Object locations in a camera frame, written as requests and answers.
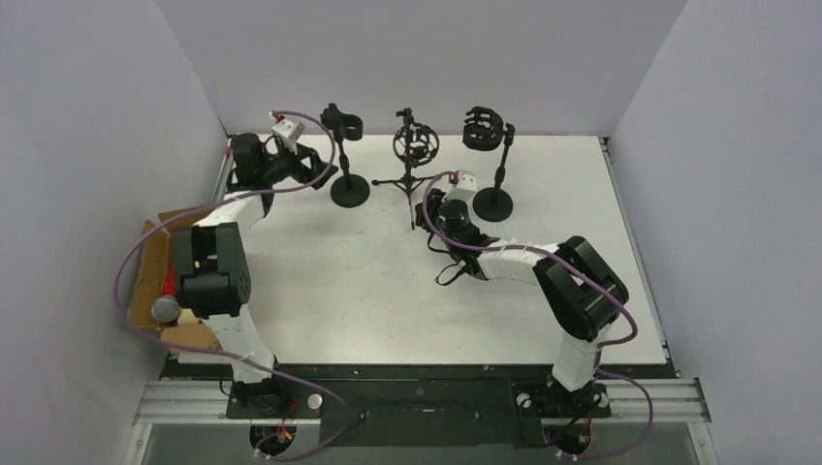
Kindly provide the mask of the clip mic stand round base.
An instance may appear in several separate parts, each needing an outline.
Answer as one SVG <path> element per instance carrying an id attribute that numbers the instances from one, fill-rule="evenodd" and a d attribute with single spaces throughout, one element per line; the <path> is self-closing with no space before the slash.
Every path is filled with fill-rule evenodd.
<path id="1" fill-rule="evenodd" d="M 362 176 L 350 172 L 350 161 L 344 142 L 361 140 L 364 123 L 356 114 L 342 111 L 336 103 L 329 103 L 322 111 L 321 122 L 332 132 L 339 151 L 339 166 L 342 172 L 332 184 L 331 199 L 341 207 L 358 207 L 369 198 L 370 187 Z"/>

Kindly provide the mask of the tripod shock mount stand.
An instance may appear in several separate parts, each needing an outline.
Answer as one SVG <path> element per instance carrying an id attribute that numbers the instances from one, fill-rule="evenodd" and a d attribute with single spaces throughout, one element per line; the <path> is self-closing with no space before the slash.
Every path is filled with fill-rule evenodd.
<path id="1" fill-rule="evenodd" d="M 395 186 L 402 192 L 408 203 L 410 228 L 416 230 L 412 194 L 424 181 L 433 176 L 416 176 L 413 170 L 432 162 L 438 154 L 440 141 L 437 133 L 428 125 L 418 122 L 411 108 L 403 108 L 395 113 L 402 119 L 393 136 L 392 148 L 396 158 L 403 164 L 403 175 L 398 179 L 372 179 L 372 186 Z"/>

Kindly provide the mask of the brown cardboard box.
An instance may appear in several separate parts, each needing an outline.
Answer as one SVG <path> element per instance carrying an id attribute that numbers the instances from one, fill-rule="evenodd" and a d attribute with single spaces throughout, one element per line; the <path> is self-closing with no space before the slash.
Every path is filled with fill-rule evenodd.
<path id="1" fill-rule="evenodd" d="M 196 319 L 190 310 L 184 309 L 182 321 L 172 326 L 158 324 L 150 312 L 153 301 L 160 296 L 167 268 L 172 265 L 171 232 L 194 225 L 210 212 L 210 209 L 199 211 L 195 208 L 172 210 L 159 213 L 157 222 L 148 220 L 144 223 L 146 233 L 153 228 L 158 231 L 138 247 L 140 266 L 126 315 L 131 323 L 145 330 L 149 336 L 173 343 L 174 352 L 180 345 L 210 350 L 219 347 L 211 329 Z"/>

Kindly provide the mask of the red glitter microphone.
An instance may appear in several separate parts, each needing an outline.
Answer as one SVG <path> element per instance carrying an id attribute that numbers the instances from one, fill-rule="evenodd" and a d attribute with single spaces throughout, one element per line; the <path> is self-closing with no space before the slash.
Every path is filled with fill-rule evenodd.
<path id="1" fill-rule="evenodd" d="M 174 267 L 169 265 L 161 283 L 160 295 L 175 295 Z"/>

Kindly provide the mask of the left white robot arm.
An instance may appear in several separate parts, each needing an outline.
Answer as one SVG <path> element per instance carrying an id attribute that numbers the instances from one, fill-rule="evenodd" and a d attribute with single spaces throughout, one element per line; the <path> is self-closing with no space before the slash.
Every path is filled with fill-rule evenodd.
<path id="1" fill-rule="evenodd" d="M 275 184 L 292 179 L 318 190 L 339 170 L 311 147 L 279 136 L 271 141 L 274 153 L 255 134 L 234 137 L 223 204 L 171 237 L 177 302 L 211 330 L 230 356 L 234 381 L 247 386 L 268 382 L 276 358 L 247 307 L 252 282 L 243 237 L 269 215 Z"/>

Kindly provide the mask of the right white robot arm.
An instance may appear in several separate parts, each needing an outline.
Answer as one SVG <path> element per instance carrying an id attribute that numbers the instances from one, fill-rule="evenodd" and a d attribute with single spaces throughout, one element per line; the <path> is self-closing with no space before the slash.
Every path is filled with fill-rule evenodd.
<path id="1" fill-rule="evenodd" d="M 444 243 L 458 276 L 538 287 L 563 331 L 552 378 L 568 392 L 596 376 L 601 348 L 629 300 L 622 280 L 583 237 L 544 246 L 512 243 L 480 231 L 463 200 L 433 189 L 415 208 L 415 223 Z"/>

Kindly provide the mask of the grey mesh head microphone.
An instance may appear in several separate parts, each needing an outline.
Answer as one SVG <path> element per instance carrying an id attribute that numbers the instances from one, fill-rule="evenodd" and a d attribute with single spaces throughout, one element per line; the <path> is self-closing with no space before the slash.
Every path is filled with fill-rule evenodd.
<path id="1" fill-rule="evenodd" d="M 162 326 L 175 326 L 181 315 L 181 307 L 172 294 L 157 297 L 150 308 L 152 318 Z"/>

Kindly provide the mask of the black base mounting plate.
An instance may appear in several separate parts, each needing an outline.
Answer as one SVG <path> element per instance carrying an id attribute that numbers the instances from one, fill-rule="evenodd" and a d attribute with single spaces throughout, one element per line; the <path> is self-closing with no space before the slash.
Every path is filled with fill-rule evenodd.
<path id="1" fill-rule="evenodd" d="M 330 447 L 560 447 L 583 451 L 591 422 L 612 415 L 604 382 L 652 399 L 642 380 L 674 379 L 671 364 L 610 365 L 579 393 L 564 391 L 546 365 L 291 365 L 265 387 L 233 385 L 223 367 L 175 368 L 170 380 L 216 381 L 228 413 L 270 419 L 245 424 L 250 445 L 270 457 Z"/>

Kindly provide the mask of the shock mount stand round base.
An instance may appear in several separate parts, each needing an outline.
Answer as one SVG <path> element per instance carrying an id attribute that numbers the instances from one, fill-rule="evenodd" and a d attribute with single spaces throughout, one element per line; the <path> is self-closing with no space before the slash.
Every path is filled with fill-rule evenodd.
<path id="1" fill-rule="evenodd" d="M 502 146 L 502 155 L 495 170 L 493 185 L 477 192 L 473 199 L 475 213 L 484 221 L 499 223 L 508 219 L 514 209 L 513 200 L 502 188 L 506 165 L 516 127 L 506 123 L 493 109 L 481 106 L 471 108 L 463 120 L 462 143 L 470 150 L 492 152 Z"/>

